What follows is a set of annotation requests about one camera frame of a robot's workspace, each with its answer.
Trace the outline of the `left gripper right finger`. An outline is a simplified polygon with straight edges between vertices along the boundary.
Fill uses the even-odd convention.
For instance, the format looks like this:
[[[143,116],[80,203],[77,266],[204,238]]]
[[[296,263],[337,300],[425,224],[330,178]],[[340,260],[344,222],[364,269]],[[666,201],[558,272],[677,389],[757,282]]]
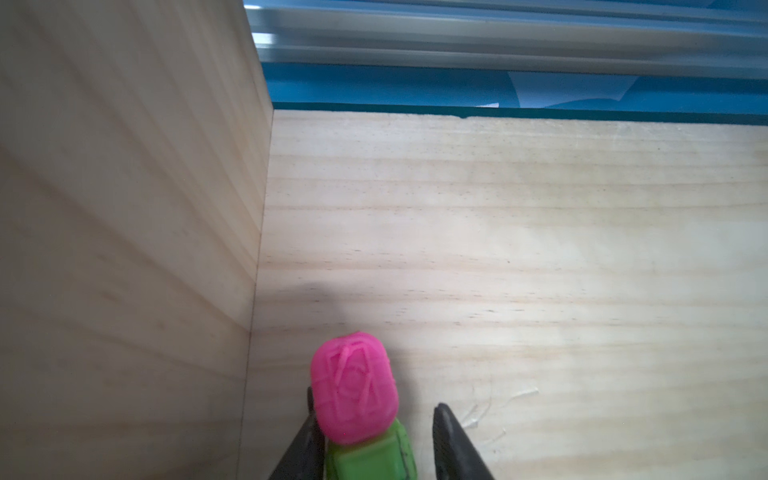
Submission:
[[[438,480],[493,480],[489,468],[445,403],[433,412],[432,439]]]

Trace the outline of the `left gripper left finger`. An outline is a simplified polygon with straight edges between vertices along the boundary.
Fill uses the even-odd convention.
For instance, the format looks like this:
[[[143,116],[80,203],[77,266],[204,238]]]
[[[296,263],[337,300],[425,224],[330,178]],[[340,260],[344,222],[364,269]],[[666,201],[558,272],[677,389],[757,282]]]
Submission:
[[[317,422],[312,389],[307,388],[308,416],[268,477],[269,480],[323,480],[326,437]]]

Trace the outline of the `pink cab green truck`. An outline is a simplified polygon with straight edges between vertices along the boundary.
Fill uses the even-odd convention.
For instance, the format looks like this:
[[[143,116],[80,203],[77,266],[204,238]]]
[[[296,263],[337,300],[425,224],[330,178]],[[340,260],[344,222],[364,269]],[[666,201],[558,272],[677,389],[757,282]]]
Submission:
[[[355,332],[323,343],[310,364],[313,411],[326,439],[327,479],[416,479],[398,420],[399,393],[383,343]]]

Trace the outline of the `wooden shelf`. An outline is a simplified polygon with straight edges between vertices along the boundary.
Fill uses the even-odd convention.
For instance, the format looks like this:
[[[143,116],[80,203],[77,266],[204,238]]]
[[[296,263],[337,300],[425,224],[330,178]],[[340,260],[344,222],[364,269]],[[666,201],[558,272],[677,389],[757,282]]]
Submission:
[[[767,475],[763,126],[274,108],[235,1],[1,5],[1,475],[265,479],[324,341],[421,478]]]

